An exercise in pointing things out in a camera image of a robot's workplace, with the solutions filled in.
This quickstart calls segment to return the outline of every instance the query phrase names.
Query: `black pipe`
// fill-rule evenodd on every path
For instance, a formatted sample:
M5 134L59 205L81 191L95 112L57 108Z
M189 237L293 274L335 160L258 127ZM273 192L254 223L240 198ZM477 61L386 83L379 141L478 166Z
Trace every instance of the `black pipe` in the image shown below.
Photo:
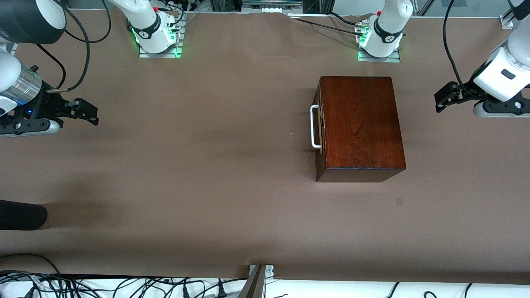
M0 230L36 230L47 218L48 212L42 205L0 200Z

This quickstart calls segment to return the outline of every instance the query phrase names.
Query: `metal handle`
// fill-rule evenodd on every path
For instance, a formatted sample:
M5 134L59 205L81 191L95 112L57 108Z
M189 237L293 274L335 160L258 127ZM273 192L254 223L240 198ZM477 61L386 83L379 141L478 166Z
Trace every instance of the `metal handle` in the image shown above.
M315 144L315 127L313 125L313 110L314 109L318 109L318 108L319 108L319 105L318 104L314 104L309 109L309 117L310 117L310 120L311 120L311 146L313 146L313 148L315 148L315 149L321 149L322 148L322 145Z

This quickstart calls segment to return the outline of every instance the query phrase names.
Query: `electrical connector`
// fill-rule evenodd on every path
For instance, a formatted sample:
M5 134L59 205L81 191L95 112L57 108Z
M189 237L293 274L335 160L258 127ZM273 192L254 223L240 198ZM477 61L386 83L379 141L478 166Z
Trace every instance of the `electrical connector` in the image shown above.
M223 287L223 284L221 283L221 279L219 279L219 283L217 284L219 286L219 294L217 295L217 298L225 298L228 295L225 292L225 288Z
M190 294L188 293L188 289L186 288L186 284L184 284L184 287L182 288L182 295L184 298L190 298Z

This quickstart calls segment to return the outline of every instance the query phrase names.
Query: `brown table surface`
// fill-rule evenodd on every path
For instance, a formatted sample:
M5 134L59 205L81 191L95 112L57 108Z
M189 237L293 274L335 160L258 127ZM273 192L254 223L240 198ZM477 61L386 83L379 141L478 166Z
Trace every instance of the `brown table surface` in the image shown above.
M104 12L76 14L92 39L105 33ZM65 273L235 277L262 263L283 278L528 283L528 120L476 118L471 103L436 114L434 93L455 79L442 19L410 20L399 64L357 62L352 36L281 14L200 14L181 59L139 59L124 16L112 19L64 94L96 105L100 125L0 141L2 198L50 210L46 229L0 232L1 253L41 253ZM509 33L451 19L463 79ZM84 44L46 48L73 84ZM59 81L36 46L17 56ZM315 182L308 112L330 75L392 77L404 172Z

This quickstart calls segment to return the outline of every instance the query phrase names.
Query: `brown wooden box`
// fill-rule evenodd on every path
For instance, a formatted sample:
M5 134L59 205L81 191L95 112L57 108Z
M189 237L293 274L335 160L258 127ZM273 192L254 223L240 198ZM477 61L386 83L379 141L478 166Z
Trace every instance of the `brown wooden box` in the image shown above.
M318 182L382 182L405 170L390 77L321 77L311 111Z

